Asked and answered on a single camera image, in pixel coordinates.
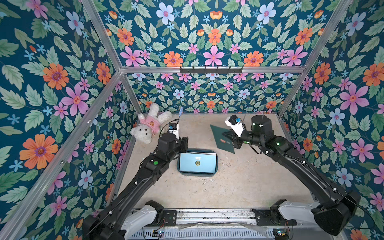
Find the dark green envelope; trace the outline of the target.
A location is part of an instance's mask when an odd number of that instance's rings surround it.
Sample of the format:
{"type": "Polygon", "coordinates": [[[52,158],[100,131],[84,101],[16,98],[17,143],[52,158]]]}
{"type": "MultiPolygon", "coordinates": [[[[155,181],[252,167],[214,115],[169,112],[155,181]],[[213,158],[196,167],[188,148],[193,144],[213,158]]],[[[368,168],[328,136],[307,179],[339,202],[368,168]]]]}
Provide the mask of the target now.
{"type": "Polygon", "coordinates": [[[228,130],[214,126],[214,125],[210,125],[210,127],[212,130],[217,148],[234,154],[235,149],[234,149],[232,140],[223,135],[223,133],[226,133],[228,130]]]}

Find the light blue envelope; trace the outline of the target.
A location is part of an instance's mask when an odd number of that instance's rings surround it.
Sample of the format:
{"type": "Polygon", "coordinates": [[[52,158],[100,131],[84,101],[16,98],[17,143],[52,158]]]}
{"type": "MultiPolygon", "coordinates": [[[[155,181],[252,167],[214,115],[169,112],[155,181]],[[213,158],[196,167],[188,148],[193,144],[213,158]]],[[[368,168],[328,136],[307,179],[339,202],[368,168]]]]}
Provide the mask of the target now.
{"type": "Polygon", "coordinates": [[[217,172],[216,153],[181,153],[179,171],[189,174],[211,175],[217,172]]]}

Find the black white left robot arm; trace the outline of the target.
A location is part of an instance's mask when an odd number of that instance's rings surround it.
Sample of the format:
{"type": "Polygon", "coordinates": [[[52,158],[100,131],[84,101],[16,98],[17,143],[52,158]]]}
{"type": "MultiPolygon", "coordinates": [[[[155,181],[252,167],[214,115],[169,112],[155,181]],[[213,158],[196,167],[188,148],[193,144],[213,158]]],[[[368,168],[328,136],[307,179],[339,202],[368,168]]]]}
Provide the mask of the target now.
{"type": "Polygon", "coordinates": [[[83,222],[84,240],[124,240],[129,231],[124,221],[144,193],[168,170],[171,161],[188,150],[188,137],[177,138],[165,133],[158,139],[155,150],[141,163],[138,172],[121,194],[96,217],[83,222]]]}

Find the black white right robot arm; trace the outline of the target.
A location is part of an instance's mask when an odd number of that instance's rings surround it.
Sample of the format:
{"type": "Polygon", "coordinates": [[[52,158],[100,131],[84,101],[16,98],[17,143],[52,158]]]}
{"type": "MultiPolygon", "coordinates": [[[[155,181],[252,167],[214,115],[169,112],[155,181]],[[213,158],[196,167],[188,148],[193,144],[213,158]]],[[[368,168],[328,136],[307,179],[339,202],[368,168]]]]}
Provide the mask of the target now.
{"type": "Polygon", "coordinates": [[[236,115],[225,120],[230,131],[223,133],[234,148],[242,145],[258,147],[264,154],[289,170],[315,196],[313,204],[302,204],[280,199],[270,207],[270,221],[275,225],[290,220],[317,224],[326,233],[337,236],[355,215],[361,196],[327,179],[312,166],[285,137],[274,134],[272,121],[263,115],[251,118],[251,129],[236,115]]]}

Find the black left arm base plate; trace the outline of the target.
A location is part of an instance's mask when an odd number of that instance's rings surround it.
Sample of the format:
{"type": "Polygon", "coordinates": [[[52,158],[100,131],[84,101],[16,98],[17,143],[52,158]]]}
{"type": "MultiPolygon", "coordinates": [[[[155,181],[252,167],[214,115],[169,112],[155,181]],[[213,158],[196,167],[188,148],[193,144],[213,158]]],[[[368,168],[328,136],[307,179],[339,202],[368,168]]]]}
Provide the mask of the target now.
{"type": "Polygon", "coordinates": [[[157,227],[173,227],[176,225],[178,212],[176,210],[161,210],[157,214],[157,227]]]}

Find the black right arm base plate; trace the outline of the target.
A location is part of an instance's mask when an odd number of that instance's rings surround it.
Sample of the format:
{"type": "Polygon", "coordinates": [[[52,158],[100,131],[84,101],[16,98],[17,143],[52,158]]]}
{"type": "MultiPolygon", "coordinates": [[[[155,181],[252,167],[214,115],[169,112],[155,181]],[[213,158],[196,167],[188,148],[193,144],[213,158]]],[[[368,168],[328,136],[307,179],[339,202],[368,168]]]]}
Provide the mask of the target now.
{"type": "Polygon", "coordinates": [[[296,220],[285,219],[278,211],[252,209],[258,226],[296,226],[296,220]]]}

